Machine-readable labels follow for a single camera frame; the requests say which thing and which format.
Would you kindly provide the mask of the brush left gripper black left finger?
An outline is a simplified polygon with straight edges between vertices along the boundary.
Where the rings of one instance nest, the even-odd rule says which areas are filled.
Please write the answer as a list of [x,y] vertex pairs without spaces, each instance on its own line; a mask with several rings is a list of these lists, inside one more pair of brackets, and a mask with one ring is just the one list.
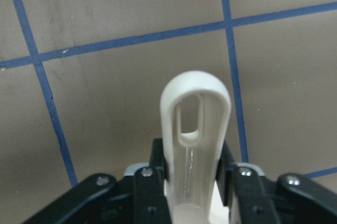
[[163,140],[154,139],[149,164],[117,183],[117,193],[103,204],[101,223],[171,223],[165,171]]

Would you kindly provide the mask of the brush left gripper black right finger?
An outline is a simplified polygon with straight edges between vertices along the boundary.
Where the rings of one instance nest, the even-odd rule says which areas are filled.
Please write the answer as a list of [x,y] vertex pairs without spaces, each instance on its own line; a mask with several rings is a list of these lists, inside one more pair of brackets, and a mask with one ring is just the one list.
[[258,172],[236,162],[226,142],[215,180],[223,206],[229,209],[229,223],[279,223]]

